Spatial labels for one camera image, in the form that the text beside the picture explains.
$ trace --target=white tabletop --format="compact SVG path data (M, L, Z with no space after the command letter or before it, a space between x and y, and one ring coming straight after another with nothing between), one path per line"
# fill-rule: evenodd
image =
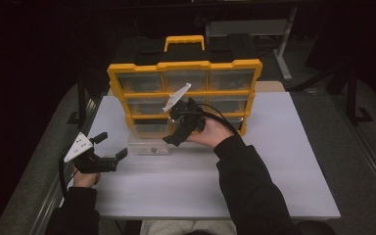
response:
M338 218L340 213L322 175L293 101L287 92L258 93L243 137L253 144L296 219ZM113 157L126 147L128 129L116 97L106 96L89 137L108 132L95 146ZM168 156L128 155L116 172L96 186L101 216L124 219L226 219L212 150L193 143L170 147Z

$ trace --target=gray pants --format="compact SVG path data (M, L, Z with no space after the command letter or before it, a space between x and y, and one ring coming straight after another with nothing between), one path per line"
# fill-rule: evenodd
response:
M182 235L206 230L212 235L237 235L231 220L143 220L140 235Z

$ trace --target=organizer handle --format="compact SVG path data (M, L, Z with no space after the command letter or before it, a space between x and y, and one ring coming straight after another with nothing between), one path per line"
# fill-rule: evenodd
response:
M164 44L164 50L167 51L169 44L179 44L179 43L201 43L203 51L206 50L204 45L204 36L202 35L190 35L190 36L169 36L166 38L166 43Z

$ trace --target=yellow storage organizer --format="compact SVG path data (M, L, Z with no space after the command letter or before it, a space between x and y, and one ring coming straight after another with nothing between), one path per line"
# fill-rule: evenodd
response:
M187 82L192 86L183 99L215 107L245 134L261 69L250 35L227 35L207 46L194 35L124 39L108 74L129 129L139 138L163 138L177 125L163 107Z

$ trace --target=organizer drawer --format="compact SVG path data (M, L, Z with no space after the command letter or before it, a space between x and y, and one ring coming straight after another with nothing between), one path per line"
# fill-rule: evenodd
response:
M166 105L165 98L129 98L126 99L132 115L158 115L163 114Z
M246 109L247 96L210 96L210 106L221 113L243 113Z
M169 133L167 118L135 119L133 123L138 138L163 138Z
M211 70L209 90L248 90L254 70Z
M205 96L182 96L181 100L188 102L188 98L191 97L197 104L205 104L206 103L206 97Z
M203 70L170 70L163 73L166 91L177 91L191 83L190 91L206 90L207 73Z
M117 79L125 93L163 91L159 72L118 73Z
M243 121L244 121L243 117L226 117L226 119L237 130L241 129ZM174 132L176 130L176 128L178 128L179 125L180 125L180 123L178 121L173 121L173 120L170 121L170 124L172 126L171 132Z

